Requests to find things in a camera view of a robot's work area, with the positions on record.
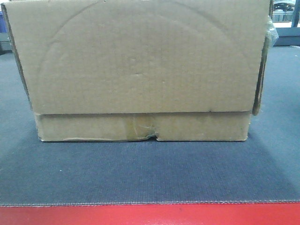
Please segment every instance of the curved crease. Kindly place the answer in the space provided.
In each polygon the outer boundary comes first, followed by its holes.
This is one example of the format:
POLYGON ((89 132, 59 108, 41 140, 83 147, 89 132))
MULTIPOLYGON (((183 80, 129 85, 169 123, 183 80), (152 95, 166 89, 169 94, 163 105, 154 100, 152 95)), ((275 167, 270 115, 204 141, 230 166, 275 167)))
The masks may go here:
POLYGON ((213 24, 217 29, 219 29, 226 37, 228 40, 230 40, 232 42, 233 45, 235 45, 236 49, 238 49, 238 51, 241 53, 241 55, 243 56, 245 62, 246 62, 246 65, 249 69, 251 69, 251 66, 247 60, 247 55, 244 53, 244 51, 242 51, 239 46, 242 45, 242 43, 238 40, 238 39, 235 39, 233 36, 229 35, 228 34, 228 28, 222 24, 217 18, 215 18, 213 15, 205 12, 205 11, 200 11, 196 8, 193 8, 191 6, 188 6, 184 3, 181 3, 181 2, 177 2, 177 1, 165 1, 165 2, 170 2, 170 3, 173 3, 175 5, 179 5, 181 7, 185 7, 187 8, 188 10, 196 13, 197 15, 205 18, 207 21, 209 21, 211 24, 213 24))
MULTIPOLYGON (((65 27, 65 25, 66 25, 69 21, 71 21, 72 19, 74 19, 75 17, 77 17, 78 15, 80 15, 81 13, 83 13, 85 10, 87 10, 87 9, 93 7, 94 5, 98 4, 99 2, 100 2, 100 0, 97 0, 96 2, 89 4, 88 6, 82 8, 81 10, 79 10, 78 12, 72 14, 65 22, 63 22, 63 23, 59 26, 59 28, 57 29, 57 31, 56 31, 56 32, 54 33, 54 35, 52 36, 52 39, 54 39, 54 38, 57 36, 57 34, 65 27)), ((39 64, 39 67, 38 67, 38 72, 39 72, 39 73, 41 72, 41 69, 42 69, 42 67, 43 67, 43 63, 44 63, 44 61, 45 61, 45 59, 46 59, 46 57, 47 57, 47 55, 48 55, 50 49, 52 48, 53 44, 55 44, 55 43, 57 43, 57 42, 58 42, 58 41, 56 41, 56 40, 53 40, 52 42, 50 42, 50 44, 49 44, 49 46, 48 46, 48 48, 47 48, 45 54, 43 55, 43 57, 42 57, 42 59, 41 59, 41 62, 40 62, 40 64, 39 64)))

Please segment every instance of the clear packing tape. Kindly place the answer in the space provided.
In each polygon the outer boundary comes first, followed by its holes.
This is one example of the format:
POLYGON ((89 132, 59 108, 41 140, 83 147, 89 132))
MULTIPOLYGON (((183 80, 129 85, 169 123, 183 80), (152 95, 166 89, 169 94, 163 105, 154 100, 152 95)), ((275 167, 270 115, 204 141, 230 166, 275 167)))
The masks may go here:
POLYGON ((267 24, 267 31, 266 31, 266 38, 268 40, 268 48, 270 49, 271 47, 274 46, 276 41, 279 38, 279 35, 277 33, 277 30, 273 24, 273 21, 270 16, 268 16, 268 24, 267 24))

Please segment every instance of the torn cardboard edge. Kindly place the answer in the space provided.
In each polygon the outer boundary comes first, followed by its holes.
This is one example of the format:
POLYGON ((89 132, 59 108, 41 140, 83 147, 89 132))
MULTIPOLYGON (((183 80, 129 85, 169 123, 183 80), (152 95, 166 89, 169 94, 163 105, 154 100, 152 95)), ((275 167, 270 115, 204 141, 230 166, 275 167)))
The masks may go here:
POLYGON ((44 142, 245 141, 250 117, 251 112, 35 115, 44 142))

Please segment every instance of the cardboard box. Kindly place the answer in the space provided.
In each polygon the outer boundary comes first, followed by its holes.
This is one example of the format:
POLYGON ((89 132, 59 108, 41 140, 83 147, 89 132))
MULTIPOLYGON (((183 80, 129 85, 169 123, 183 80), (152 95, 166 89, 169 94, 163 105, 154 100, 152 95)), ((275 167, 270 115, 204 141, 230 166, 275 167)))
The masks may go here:
POLYGON ((42 141, 246 140, 269 8, 269 0, 2 4, 42 141))

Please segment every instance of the gray mat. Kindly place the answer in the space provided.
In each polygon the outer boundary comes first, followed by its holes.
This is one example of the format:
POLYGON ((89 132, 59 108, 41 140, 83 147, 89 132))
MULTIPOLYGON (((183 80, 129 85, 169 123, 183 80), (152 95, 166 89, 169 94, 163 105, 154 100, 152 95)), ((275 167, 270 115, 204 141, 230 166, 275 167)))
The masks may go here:
POLYGON ((271 49, 246 142, 43 143, 0 56, 0 205, 300 200, 300 49, 271 49))

